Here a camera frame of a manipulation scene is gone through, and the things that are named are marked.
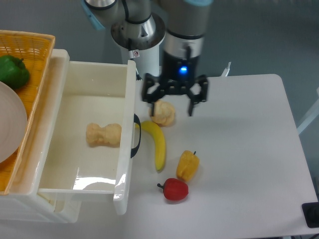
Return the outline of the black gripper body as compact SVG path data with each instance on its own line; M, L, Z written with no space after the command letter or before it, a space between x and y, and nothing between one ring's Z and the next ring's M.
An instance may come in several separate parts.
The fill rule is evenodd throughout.
M208 79L205 75L195 76L198 57L192 51L184 51L182 57L163 55L161 74L156 77L146 73L142 87L142 101L153 103L165 95L187 95L190 102L207 101Z

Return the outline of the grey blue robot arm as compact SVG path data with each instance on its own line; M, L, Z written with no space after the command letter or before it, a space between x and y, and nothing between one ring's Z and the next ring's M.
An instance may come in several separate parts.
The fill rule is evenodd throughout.
M110 27L123 60L135 61L143 81L142 100L155 109L166 95L187 95L188 114L207 100L208 79L197 76L210 0L159 0L167 22L152 13L149 0L84 0L83 10L93 27Z

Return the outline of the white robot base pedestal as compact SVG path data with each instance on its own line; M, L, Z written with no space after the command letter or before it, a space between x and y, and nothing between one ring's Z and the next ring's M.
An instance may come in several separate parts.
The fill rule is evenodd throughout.
M122 62L133 60L139 76L160 74L160 44L165 38L164 21L152 13L143 23L122 21L113 24L111 36L121 51Z

